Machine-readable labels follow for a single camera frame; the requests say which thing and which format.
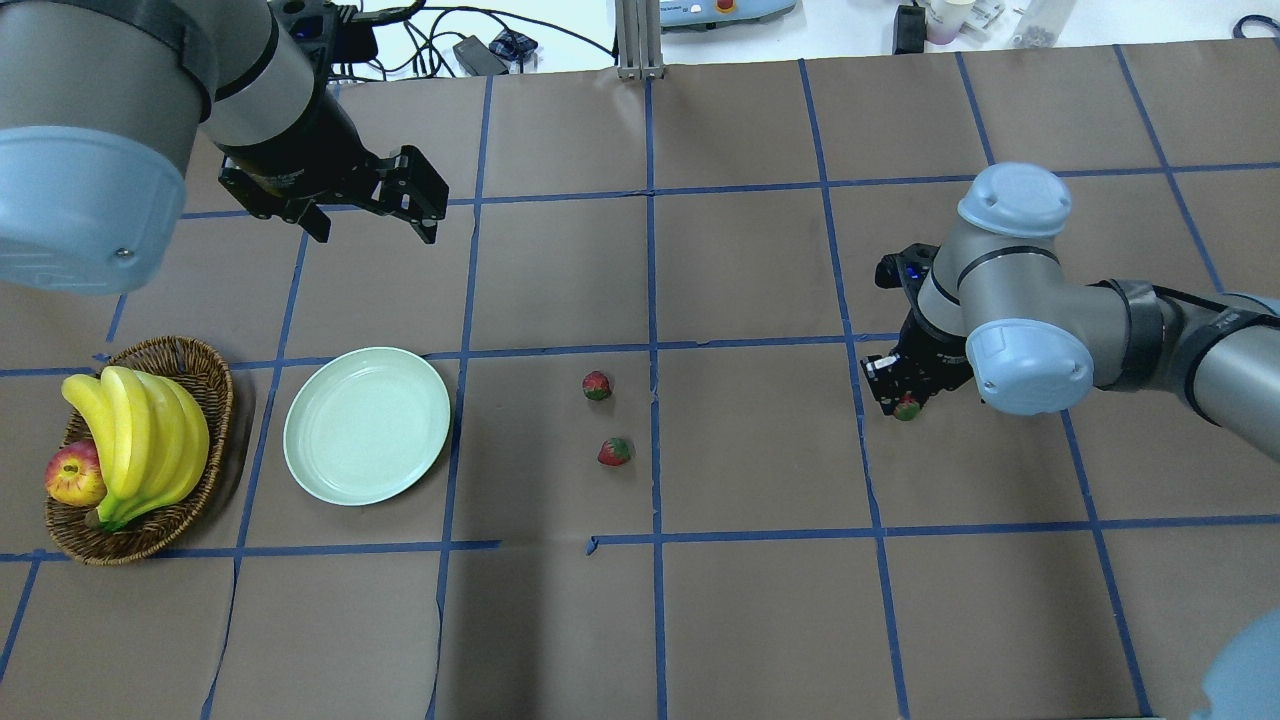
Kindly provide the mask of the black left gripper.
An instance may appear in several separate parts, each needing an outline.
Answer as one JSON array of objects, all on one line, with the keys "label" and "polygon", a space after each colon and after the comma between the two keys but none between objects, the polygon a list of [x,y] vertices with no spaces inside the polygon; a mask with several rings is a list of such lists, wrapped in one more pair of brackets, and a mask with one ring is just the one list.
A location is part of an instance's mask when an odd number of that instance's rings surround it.
[{"label": "black left gripper", "polygon": [[[451,196],[425,155],[404,145],[380,159],[362,143],[335,100],[312,100],[279,135],[261,142],[218,142],[225,161],[219,182],[252,217],[300,219],[326,243],[332,220],[316,204],[349,204],[408,223],[424,243],[435,243]],[[380,197],[374,195],[380,184]]]}]

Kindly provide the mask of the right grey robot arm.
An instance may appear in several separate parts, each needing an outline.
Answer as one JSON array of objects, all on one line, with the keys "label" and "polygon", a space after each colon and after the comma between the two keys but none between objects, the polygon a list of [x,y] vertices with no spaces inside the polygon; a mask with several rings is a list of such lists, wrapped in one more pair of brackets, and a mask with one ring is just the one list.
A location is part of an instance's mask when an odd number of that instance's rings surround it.
[{"label": "right grey robot arm", "polygon": [[841,195],[913,719],[1277,716],[1277,301],[1001,163]]}]

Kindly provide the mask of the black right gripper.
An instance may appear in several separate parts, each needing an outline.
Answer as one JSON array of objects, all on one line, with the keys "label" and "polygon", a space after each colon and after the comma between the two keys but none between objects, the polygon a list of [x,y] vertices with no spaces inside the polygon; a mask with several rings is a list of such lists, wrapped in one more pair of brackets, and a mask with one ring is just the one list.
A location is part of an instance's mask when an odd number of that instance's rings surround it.
[{"label": "black right gripper", "polygon": [[886,416],[905,392],[922,402],[955,391],[974,378],[965,355],[965,340],[940,331],[920,313],[910,311],[905,318],[896,345],[883,355],[868,355],[860,360],[860,369],[872,397]]}]

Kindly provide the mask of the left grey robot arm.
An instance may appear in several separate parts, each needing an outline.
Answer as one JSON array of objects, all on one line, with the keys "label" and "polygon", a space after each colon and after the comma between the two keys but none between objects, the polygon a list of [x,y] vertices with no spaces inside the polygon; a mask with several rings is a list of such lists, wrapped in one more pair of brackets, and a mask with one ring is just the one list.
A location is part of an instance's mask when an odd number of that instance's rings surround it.
[{"label": "left grey robot arm", "polygon": [[332,1],[5,1],[1,277],[127,293],[161,265],[196,135],[251,215],[324,242],[326,205],[394,217],[433,243],[449,190],[413,146],[380,158],[328,91],[413,6]]}]

